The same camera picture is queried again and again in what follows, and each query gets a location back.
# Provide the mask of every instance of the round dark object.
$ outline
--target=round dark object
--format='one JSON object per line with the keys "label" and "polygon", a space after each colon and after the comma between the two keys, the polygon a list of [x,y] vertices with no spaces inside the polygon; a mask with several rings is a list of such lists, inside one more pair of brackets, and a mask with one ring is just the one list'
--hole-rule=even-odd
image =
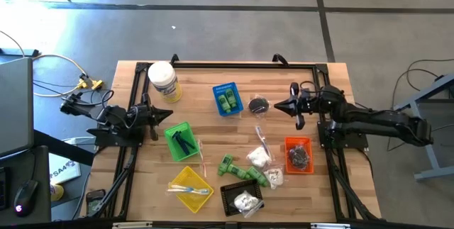
{"label": "round dark object", "polygon": [[264,113],[270,108],[270,103],[265,98],[255,98],[249,102],[249,110],[252,113]]}
{"label": "round dark object", "polygon": [[293,167],[300,170],[305,170],[309,164],[309,155],[301,145],[289,150],[289,159]]}

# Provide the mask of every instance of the yellow connector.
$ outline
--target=yellow connector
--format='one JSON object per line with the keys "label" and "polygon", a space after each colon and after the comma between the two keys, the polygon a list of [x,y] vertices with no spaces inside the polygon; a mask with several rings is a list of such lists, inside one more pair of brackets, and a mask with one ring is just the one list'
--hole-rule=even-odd
{"label": "yellow connector", "polygon": [[92,89],[93,90],[100,89],[100,88],[102,88],[102,84],[103,84],[102,80],[98,80],[98,81],[92,80]]}
{"label": "yellow connector", "polygon": [[86,88],[88,86],[88,84],[83,80],[83,79],[79,79],[79,83],[77,84],[77,88],[78,89],[83,89],[83,88]]}

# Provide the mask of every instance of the white jar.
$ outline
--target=white jar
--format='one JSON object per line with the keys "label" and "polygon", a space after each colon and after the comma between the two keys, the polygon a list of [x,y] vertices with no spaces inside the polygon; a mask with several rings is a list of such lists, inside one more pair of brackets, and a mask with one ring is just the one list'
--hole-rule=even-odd
{"label": "white jar", "polygon": [[181,98],[182,88],[178,83],[175,70],[169,62],[153,63],[148,69],[148,78],[166,102],[173,103]]}

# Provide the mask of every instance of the green toy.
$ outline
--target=green toy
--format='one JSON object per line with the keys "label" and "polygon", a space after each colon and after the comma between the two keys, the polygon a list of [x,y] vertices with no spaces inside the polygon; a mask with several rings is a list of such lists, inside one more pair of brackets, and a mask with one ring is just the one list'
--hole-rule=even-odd
{"label": "green toy", "polygon": [[230,107],[230,105],[228,105],[227,98],[222,94],[222,95],[218,96],[218,100],[221,103],[222,109],[225,112],[230,113],[231,112],[231,110],[230,110],[231,107]]}
{"label": "green toy", "polygon": [[257,169],[252,166],[251,168],[248,169],[248,174],[253,178],[258,181],[258,183],[261,186],[267,187],[268,186],[268,180],[265,176],[262,175]]}
{"label": "green toy", "polygon": [[228,166],[227,172],[237,176],[239,179],[250,179],[250,175],[244,169],[241,169],[233,164]]}
{"label": "green toy", "polygon": [[227,97],[227,101],[228,103],[230,104],[230,106],[232,108],[235,108],[236,107],[236,99],[235,99],[235,94],[233,94],[233,90],[232,89],[226,89],[226,97]]}
{"label": "green toy", "polygon": [[222,159],[222,162],[220,163],[218,167],[218,175],[222,176],[224,173],[227,172],[228,166],[232,163],[233,161],[233,156],[226,154],[224,155],[224,158]]}

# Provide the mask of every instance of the paper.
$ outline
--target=paper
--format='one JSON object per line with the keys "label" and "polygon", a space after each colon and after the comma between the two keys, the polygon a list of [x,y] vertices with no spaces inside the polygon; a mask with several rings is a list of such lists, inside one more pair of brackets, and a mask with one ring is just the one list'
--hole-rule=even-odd
{"label": "paper", "polygon": [[[76,140],[71,138],[65,142],[74,145]],[[49,154],[49,178],[51,184],[63,183],[76,177],[80,177],[80,165],[78,162]]]}

